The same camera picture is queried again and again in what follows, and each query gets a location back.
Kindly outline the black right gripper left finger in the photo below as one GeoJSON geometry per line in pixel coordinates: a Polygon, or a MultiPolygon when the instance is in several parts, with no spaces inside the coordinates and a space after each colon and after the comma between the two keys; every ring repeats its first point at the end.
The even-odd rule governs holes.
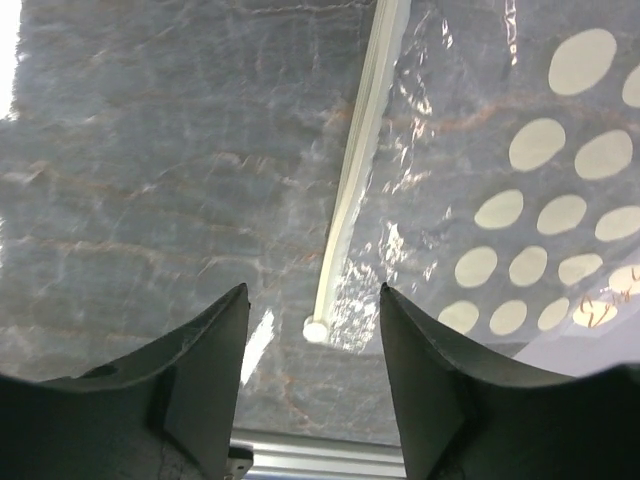
{"type": "Polygon", "coordinates": [[[1,380],[5,479],[221,479],[248,331],[240,284],[78,377],[1,380]]]}

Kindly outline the clear dotted zip top bag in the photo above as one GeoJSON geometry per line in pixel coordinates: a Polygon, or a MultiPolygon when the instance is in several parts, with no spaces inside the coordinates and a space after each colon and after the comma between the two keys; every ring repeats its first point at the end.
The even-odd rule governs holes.
{"type": "Polygon", "coordinates": [[[381,348],[389,285],[571,376],[639,359],[639,5],[385,1],[303,337],[381,348]]]}

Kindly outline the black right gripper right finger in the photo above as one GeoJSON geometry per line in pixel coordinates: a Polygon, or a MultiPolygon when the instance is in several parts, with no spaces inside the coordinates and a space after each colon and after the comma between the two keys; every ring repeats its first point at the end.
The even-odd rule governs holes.
{"type": "Polygon", "coordinates": [[[443,325],[390,286],[380,325],[410,479],[635,479],[639,368],[542,370],[443,325]]]}

